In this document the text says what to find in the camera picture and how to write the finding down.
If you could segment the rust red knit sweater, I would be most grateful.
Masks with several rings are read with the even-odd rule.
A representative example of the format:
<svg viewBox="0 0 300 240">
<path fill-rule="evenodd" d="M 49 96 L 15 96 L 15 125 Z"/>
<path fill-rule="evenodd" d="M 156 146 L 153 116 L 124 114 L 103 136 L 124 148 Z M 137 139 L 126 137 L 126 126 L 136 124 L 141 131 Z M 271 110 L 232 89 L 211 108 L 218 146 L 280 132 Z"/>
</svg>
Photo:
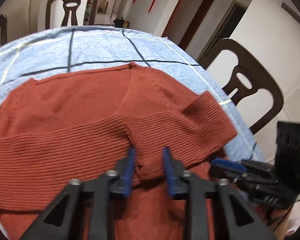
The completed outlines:
<svg viewBox="0 0 300 240">
<path fill-rule="evenodd" d="M 89 180 L 136 148 L 134 190 L 115 202 L 117 239 L 181 239 L 162 149 L 201 178 L 237 135 L 209 92 L 134 63 L 30 79 L 0 106 L 0 222 L 19 239 L 72 178 Z"/>
</svg>

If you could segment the dark wooden chair right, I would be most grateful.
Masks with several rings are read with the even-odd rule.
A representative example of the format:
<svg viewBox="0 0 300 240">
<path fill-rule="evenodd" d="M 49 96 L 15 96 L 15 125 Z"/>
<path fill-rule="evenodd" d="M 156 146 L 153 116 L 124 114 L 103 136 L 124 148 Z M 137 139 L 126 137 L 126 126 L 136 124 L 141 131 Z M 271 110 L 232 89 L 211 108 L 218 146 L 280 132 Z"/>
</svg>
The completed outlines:
<svg viewBox="0 0 300 240">
<path fill-rule="evenodd" d="M 267 90 L 273 97 L 273 105 L 270 110 L 250 127 L 251 132 L 256 134 L 279 114 L 283 108 L 283 94 L 264 66 L 242 45 L 230 38 L 217 41 L 208 54 L 200 59 L 199 62 L 202 67 L 204 69 L 209 68 L 224 50 L 233 52 L 238 58 L 238 64 L 234 66 L 230 81 L 223 87 L 227 95 L 235 91 L 235 94 L 231 97 L 235 105 L 244 98 L 256 94 L 261 89 Z"/>
</svg>

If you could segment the blue checked tablecloth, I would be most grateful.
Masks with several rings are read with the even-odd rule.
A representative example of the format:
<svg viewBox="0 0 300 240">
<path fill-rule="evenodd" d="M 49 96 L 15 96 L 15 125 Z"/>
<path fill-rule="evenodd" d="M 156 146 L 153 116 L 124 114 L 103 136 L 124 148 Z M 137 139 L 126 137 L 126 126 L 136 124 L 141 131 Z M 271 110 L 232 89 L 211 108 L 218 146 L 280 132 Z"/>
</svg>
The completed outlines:
<svg viewBox="0 0 300 240">
<path fill-rule="evenodd" d="M 217 82 L 173 42 L 141 31 L 97 26 L 50 29 L 0 47 L 0 106 L 30 79 L 129 63 L 160 70 L 197 95 L 209 92 L 237 131 L 223 147 L 224 157 L 262 160 L 250 129 Z"/>
</svg>

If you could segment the dark wooden chair far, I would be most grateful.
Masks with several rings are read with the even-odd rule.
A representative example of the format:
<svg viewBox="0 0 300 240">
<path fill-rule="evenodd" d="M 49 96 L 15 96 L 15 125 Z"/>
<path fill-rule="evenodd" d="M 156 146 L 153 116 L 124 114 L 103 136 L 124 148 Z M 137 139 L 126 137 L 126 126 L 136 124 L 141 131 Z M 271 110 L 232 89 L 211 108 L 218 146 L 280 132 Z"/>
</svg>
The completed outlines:
<svg viewBox="0 0 300 240">
<path fill-rule="evenodd" d="M 50 29 L 51 4 L 55 1 L 57 0 L 47 1 L 46 12 L 45 12 L 45 29 Z M 82 0 L 61 0 L 61 1 L 63 2 L 63 10 L 64 10 L 64 17 L 61 26 L 65 27 L 67 25 L 69 16 L 71 16 L 71 25 L 72 26 L 78 25 L 77 9 L 81 5 Z M 94 25 L 95 15 L 97 12 L 97 3 L 98 0 L 93 0 L 88 25 Z"/>
</svg>

